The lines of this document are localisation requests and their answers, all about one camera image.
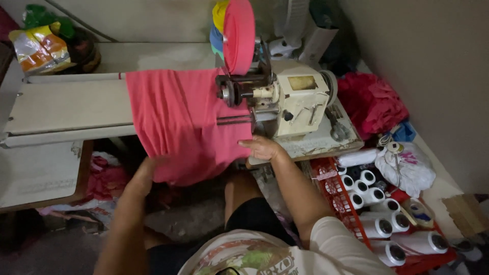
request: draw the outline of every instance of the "black shorts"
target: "black shorts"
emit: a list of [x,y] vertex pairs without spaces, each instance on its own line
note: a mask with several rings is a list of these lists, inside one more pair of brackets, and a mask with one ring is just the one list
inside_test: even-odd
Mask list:
[[[283,240],[290,246],[296,245],[265,198],[253,198],[246,201],[231,214],[224,231],[229,232],[235,229],[264,232]],[[148,249],[149,274],[177,275],[183,264],[207,241],[160,245]]]

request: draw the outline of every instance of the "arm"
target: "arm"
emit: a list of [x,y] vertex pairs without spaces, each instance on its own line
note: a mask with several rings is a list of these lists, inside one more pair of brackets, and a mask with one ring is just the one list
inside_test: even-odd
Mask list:
[[270,160],[299,237],[308,249],[314,224],[323,217],[334,216],[328,203],[278,143],[265,137],[253,136],[253,140],[241,140],[239,144],[250,148],[253,157]]
[[94,275],[148,273],[143,240],[144,200],[151,190],[155,167],[160,162],[146,158],[124,189],[105,246],[95,265]]

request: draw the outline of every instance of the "wall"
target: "wall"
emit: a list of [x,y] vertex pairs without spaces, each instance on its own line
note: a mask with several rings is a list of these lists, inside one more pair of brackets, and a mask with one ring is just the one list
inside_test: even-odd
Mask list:
[[[54,0],[82,21],[119,42],[207,42],[216,0]],[[250,0],[265,33],[273,32],[273,0]],[[0,0],[22,24],[29,3],[56,11],[43,0]]]
[[465,193],[489,193],[488,1],[341,0],[362,57]]

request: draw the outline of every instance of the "white t-shirt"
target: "white t-shirt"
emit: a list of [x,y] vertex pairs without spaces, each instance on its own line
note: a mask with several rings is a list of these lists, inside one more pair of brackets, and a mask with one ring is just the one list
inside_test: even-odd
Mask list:
[[215,275],[227,267],[242,275],[395,275],[334,217],[316,222],[310,250],[257,231],[221,234],[205,243],[178,275]]

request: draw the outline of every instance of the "snack package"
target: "snack package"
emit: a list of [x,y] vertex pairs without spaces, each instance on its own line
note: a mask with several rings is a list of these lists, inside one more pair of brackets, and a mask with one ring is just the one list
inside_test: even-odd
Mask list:
[[17,60],[26,76],[53,74],[75,64],[71,63],[66,43],[56,36],[61,24],[14,30],[8,37],[14,44]]

